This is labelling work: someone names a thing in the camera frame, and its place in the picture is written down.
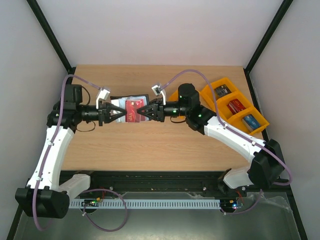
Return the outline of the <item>black leather card holder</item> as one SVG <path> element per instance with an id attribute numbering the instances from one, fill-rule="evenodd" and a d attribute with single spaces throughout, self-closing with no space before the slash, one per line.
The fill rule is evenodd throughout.
<path id="1" fill-rule="evenodd" d="M 111 96 L 110 102 L 126 110 L 126 115 L 116 119 L 116 123 L 141 123 L 150 121 L 146 116 L 143 116 L 137 112 L 139 108 L 142 108 L 149 104 L 149 95 L 127 95 L 127 96 Z"/>

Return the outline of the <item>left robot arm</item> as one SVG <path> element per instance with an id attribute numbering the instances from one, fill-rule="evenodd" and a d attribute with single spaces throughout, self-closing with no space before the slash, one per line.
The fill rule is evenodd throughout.
<path id="1" fill-rule="evenodd" d="M 83 87 L 67 84 L 62 97 L 47 117 L 46 138 L 38 164 L 26 187 L 18 188 L 15 199 L 29 216 L 62 219 L 70 202 L 89 189 L 91 178 L 75 174 L 60 184 L 60 173 L 65 155 L 77 126 L 81 122 L 109 124 L 126 115 L 126 110 L 108 103 L 109 91 L 98 93 L 96 104 L 83 104 Z"/>

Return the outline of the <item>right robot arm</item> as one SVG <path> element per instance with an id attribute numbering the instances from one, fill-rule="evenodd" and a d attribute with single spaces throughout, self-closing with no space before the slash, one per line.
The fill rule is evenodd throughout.
<path id="1" fill-rule="evenodd" d="M 181 84 L 177 92 L 177 101 L 156 98 L 138 108 L 137 113 L 157 122 L 164 122 L 166 117 L 185 117 L 192 130 L 222 142 L 244 157 L 248 165 L 227 170 L 218 183 L 222 195 L 229 196 L 242 186 L 255 185 L 267 190 L 277 184 L 277 178 L 285 169 L 278 142 L 265 142 L 228 125 L 216 112 L 201 105 L 200 94 L 191 83 Z"/>

